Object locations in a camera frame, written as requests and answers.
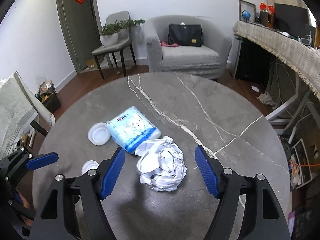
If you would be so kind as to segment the white plastic lid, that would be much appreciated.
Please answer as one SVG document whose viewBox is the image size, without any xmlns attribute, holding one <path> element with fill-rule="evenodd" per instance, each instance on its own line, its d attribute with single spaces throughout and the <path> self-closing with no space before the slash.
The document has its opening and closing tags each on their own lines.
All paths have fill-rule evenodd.
<svg viewBox="0 0 320 240">
<path fill-rule="evenodd" d="M 105 122 L 99 122 L 93 125 L 88 131 L 87 138 L 95 146 L 106 144 L 111 135 Z"/>
</svg>

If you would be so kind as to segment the white paper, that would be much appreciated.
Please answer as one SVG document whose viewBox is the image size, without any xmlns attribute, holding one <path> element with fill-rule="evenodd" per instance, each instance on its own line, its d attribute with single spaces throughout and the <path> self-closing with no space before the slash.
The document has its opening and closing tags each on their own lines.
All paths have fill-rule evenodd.
<svg viewBox="0 0 320 240">
<path fill-rule="evenodd" d="M 175 191 L 186 176 L 182 150 L 171 137 L 147 140 L 135 150 L 139 181 L 158 192 Z"/>
</svg>

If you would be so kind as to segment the blue tissue pack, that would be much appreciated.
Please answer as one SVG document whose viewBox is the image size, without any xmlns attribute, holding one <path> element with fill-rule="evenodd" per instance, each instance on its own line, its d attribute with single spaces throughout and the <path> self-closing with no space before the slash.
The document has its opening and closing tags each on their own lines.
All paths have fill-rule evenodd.
<svg viewBox="0 0 320 240">
<path fill-rule="evenodd" d="M 160 130 L 135 106 L 129 107 L 106 124 L 112 139 L 130 154 L 134 154 L 144 141 L 161 136 Z"/>
</svg>

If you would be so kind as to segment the basket of items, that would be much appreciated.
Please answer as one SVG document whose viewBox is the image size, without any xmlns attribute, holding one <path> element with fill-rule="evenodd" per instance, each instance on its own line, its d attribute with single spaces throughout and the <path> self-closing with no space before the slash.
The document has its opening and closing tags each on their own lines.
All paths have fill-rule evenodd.
<svg viewBox="0 0 320 240">
<path fill-rule="evenodd" d="M 39 85 L 36 97 L 50 113 L 54 113 L 61 107 L 61 102 L 51 80 L 45 80 Z"/>
</svg>

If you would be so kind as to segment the round grey marble table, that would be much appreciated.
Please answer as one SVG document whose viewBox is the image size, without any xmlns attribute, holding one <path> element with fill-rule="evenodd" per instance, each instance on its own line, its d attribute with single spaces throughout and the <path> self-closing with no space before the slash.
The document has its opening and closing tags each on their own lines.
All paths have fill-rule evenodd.
<svg viewBox="0 0 320 240">
<path fill-rule="evenodd" d="M 89 129 L 136 107 L 182 150 L 187 174 L 175 191 L 141 184 L 138 157 L 127 154 L 110 196 L 102 205 L 117 239 L 203 239 L 217 209 L 195 162 L 195 148 L 241 176 L 262 173 L 283 211 L 290 200 L 290 175 L 281 142 L 262 113 L 217 82 L 198 76 L 146 73 L 107 83 L 83 96 L 56 121 L 40 148 L 57 163 L 36 170 L 33 202 L 39 207 L 57 174 L 79 176 L 88 160 L 101 162 L 117 149 L 113 140 L 93 145 Z"/>
</svg>

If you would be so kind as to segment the small cardboard box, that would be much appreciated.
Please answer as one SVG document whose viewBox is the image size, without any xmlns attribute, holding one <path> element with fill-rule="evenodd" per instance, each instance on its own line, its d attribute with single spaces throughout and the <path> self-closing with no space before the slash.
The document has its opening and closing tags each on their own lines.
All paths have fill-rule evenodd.
<svg viewBox="0 0 320 240">
<path fill-rule="evenodd" d="M 101 65 L 101 63 L 102 63 L 103 61 L 104 61 L 104 57 L 103 57 L 103 56 L 102 56 L 102 57 L 98 57 L 99 65 Z M 98 68 L 98 65 L 97 65 L 97 63 L 96 63 L 95 58 L 92 58 L 92 59 L 88 60 L 88 61 L 86 62 L 86 64 L 87 64 L 88 69 L 97 69 L 97 68 Z"/>
</svg>

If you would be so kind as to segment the potted green plant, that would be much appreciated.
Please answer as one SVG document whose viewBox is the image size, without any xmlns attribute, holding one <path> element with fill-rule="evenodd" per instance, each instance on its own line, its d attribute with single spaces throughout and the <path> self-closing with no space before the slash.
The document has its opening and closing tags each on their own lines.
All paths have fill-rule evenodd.
<svg viewBox="0 0 320 240">
<path fill-rule="evenodd" d="M 115 45 L 119 39 L 125 40 L 129 37 L 130 29 L 138 27 L 145 23 L 145 20 L 120 20 L 114 23 L 107 24 L 102 27 L 100 31 L 100 41 L 103 47 L 109 47 Z"/>
</svg>

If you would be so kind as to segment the black bag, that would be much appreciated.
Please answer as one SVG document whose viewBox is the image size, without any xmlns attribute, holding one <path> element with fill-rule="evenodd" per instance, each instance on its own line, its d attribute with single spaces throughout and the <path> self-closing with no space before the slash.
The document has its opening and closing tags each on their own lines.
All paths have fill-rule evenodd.
<svg viewBox="0 0 320 240">
<path fill-rule="evenodd" d="M 202 26 L 200 24 L 169 24 L 168 44 L 179 46 L 200 47 L 202 40 Z"/>
</svg>

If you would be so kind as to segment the fringed desk cloth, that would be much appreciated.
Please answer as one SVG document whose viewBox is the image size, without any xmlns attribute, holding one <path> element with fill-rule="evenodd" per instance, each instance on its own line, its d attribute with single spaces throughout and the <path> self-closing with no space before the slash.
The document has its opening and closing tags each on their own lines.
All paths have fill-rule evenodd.
<svg viewBox="0 0 320 240">
<path fill-rule="evenodd" d="M 287 64 L 319 98 L 319 54 L 265 26 L 237 21 L 233 31 L 234 35 L 252 41 Z"/>
</svg>

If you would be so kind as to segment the grey dining chair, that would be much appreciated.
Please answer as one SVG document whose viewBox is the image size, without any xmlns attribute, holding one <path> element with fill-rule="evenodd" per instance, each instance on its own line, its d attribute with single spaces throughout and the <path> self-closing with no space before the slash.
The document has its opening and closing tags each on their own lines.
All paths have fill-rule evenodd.
<svg viewBox="0 0 320 240">
<path fill-rule="evenodd" d="M 131 17 L 130 17 L 130 14 L 128 11 L 120 11 L 120 12 L 116 12 L 114 14 L 110 14 L 106 19 L 105 25 L 110 24 L 110 23 L 114 23 L 116 20 L 120 21 L 120 20 L 129 20 L 129 19 L 131 19 Z M 126 76 L 126 67 L 125 67 L 125 60 L 124 60 L 124 49 L 125 48 L 130 49 L 134 66 L 137 66 L 136 57 L 135 57 L 135 53 L 134 53 L 133 46 L 132 46 L 131 29 L 129 32 L 129 37 L 127 37 L 125 40 L 119 39 L 115 45 L 112 45 L 109 47 L 103 47 L 103 45 L 101 44 L 101 46 L 99 48 L 92 51 L 92 56 L 93 56 L 93 58 L 95 58 L 96 63 L 98 65 L 99 74 L 104 81 L 105 81 L 105 77 L 104 77 L 103 71 L 101 69 L 101 66 L 99 65 L 98 57 L 102 57 L 102 56 L 105 57 L 108 54 L 112 54 L 114 63 L 116 64 L 117 71 L 120 72 L 118 65 L 117 65 L 116 57 L 114 55 L 116 52 L 119 52 L 121 65 L 122 65 L 122 69 L 123 69 L 123 75 Z"/>
</svg>

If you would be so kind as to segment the grey door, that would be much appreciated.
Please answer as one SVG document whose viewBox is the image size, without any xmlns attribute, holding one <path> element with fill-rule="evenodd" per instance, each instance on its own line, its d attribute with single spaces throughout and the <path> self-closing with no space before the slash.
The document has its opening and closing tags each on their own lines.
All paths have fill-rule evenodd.
<svg viewBox="0 0 320 240">
<path fill-rule="evenodd" d="M 87 69 L 92 51 L 100 47 L 99 30 L 93 0 L 79 4 L 74 0 L 56 0 L 60 26 L 75 71 Z"/>
</svg>

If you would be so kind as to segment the small globe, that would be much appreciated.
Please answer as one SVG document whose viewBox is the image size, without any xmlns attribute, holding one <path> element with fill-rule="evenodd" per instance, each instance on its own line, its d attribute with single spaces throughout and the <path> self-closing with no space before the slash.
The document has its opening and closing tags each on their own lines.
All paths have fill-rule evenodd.
<svg viewBox="0 0 320 240">
<path fill-rule="evenodd" d="M 251 14 L 249 11 L 247 10 L 243 10 L 241 12 L 241 17 L 244 19 L 245 22 L 249 22 L 250 18 L 251 18 Z"/>
</svg>

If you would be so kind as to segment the wooden speaker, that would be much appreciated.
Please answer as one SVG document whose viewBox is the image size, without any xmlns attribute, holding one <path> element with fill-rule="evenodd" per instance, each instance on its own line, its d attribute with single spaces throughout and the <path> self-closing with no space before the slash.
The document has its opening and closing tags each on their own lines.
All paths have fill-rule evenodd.
<svg viewBox="0 0 320 240">
<path fill-rule="evenodd" d="M 274 15 L 266 11 L 260 11 L 259 21 L 263 26 L 273 29 Z"/>
</svg>

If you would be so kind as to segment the black monitor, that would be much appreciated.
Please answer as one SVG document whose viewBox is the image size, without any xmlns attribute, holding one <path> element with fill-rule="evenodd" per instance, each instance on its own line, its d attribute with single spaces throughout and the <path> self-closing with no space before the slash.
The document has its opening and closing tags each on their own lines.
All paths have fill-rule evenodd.
<svg viewBox="0 0 320 240">
<path fill-rule="evenodd" d="M 274 4 L 274 29 L 287 32 L 294 37 L 304 37 L 306 35 L 305 26 L 308 23 L 307 9 L 294 5 Z"/>
</svg>

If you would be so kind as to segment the picture frame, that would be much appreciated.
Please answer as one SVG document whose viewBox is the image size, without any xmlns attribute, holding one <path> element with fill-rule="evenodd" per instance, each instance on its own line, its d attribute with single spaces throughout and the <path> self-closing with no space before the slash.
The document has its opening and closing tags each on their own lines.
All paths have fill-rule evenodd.
<svg viewBox="0 0 320 240">
<path fill-rule="evenodd" d="M 255 4 L 239 0 L 239 20 L 243 22 L 255 22 Z"/>
</svg>

